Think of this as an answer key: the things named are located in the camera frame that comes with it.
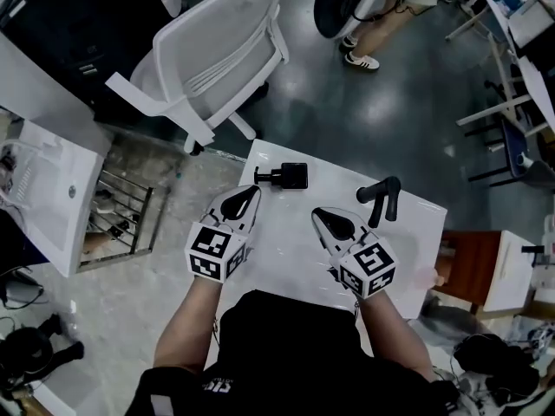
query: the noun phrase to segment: sink basin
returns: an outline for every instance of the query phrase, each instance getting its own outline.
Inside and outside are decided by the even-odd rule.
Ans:
[[[25,121],[19,140],[42,149],[46,159],[31,161],[33,178],[19,216],[10,214],[29,240],[64,275],[81,261],[89,206],[103,158],[32,121]]]

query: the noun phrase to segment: white table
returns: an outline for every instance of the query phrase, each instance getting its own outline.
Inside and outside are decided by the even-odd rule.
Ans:
[[[542,129],[545,129],[546,127],[550,127],[555,131],[555,113],[553,112],[552,101],[549,96],[549,93],[547,92],[547,87],[545,86],[543,75],[536,69],[535,65],[531,63],[526,56],[523,56],[521,58],[517,57],[513,39],[511,38],[511,35],[509,32],[510,28],[509,28],[508,19],[503,15],[503,13],[500,10],[500,7],[493,0],[486,0],[486,2],[488,4],[488,8],[492,11],[493,15],[495,16],[495,19],[497,20],[499,26],[501,27],[501,30],[503,31],[503,34],[506,37],[507,43],[509,45],[509,49],[512,52],[512,55],[515,61],[517,62],[517,65],[520,68],[520,73],[522,74],[522,79],[526,85],[528,94],[521,95],[516,99],[512,98],[511,90],[509,88],[510,79],[507,79],[506,77],[503,64],[501,63],[501,60],[500,60],[500,53],[497,50],[497,44],[493,39],[493,35],[490,33],[488,35],[488,40],[490,42],[493,57],[497,63],[499,76],[501,79],[501,83],[504,87],[507,101],[500,103],[495,107],[490,107],[488,109],[480,111],[479,113],[469,115],[464,119],[457,120],[456,122],[457,125],[458,126],[466,125],[467,123],[481,119],[490,114],[503,112],[503,114],[507,117],[507,119],[509,119],[518,129],[520,129],[525,134],[526,137],[534,135],[535,133],[538,133],[539,131],[541,131]],[[451,40],[454,36],[458,35],[463,30],[463,27],[466,28],[469,24],[475,23],[477,19],[480,18],[485,13],[486,13],[486,10],[483,10],[482,12],[479,13],[479,15],[477,15],[476,17],[474,17],[473,19],[465,23],[463,26],[461,26],[459,29],[454,31],[452,34],[447,36],[446,39]],[[523,127],[516,120],[514,108],[530,100],[536,103],[539,111],[545,117],[545,122],[542,123],[541,125],[538,125],[537,127],[534,127],[528,131],[525,131]],[[494,146],[490,149],[491,151],[497,151],[501,147],[503,146]]]
[[[532,280],[534,255],[523,253],[523,246],[533,244],[510,231],[501,232],[495,271],[484,311],[524,307]]]
[[[355,298],[327,272],[330,255],[320,244],[310,213],[318,206],[335,206],[368,220],[373,202],[361,205],[356,190],[378,180],[352,172],[306,154],[254,140],[240,185],[253,183],[260,172],[279,168],[284,162],[308,165],[309,188],[283,191],[262,184],[262,200],[253,230],[254,250],[241,270],[227,281],[227,289],[243,294],[261,289],[280,296],[339,309],[354,308]],[[434,267],[447,210],[423,198],[401,191],[396,222],[384,217],[377,233],[388,239],[399,258],[394,282],[387,291],[406,318],[416,318],[426,289],[415,279]]]

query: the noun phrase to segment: white box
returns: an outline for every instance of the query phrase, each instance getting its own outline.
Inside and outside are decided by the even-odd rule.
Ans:
[[[397,257],[384,238],[339,259],[339,281],[366,299],[393,282]]]
[[[246,236],[194,222],[185,247],[193,274],[223,283],[245,261]]]

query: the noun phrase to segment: chair wheel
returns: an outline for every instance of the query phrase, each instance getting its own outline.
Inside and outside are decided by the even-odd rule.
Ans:
[[[205,148],[200,145],[199,142],[194,142],[194,148],[189,155],[195,157],[202,153],[204,150]]]
[[[268,83],[267,81],[264,82],[264,85],[262,85],[261,87],[258,87],[258,96],[260,98],[265,97],[266,95],[268,95],[268,90],[270,89],[270,83]]]

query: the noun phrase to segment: black cabinet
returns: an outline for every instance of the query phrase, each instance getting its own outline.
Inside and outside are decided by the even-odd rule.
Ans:
[[[161,0],[5,0],[0,30],[97,114],[138,113],[104,82],[129,78],[172,18]]]

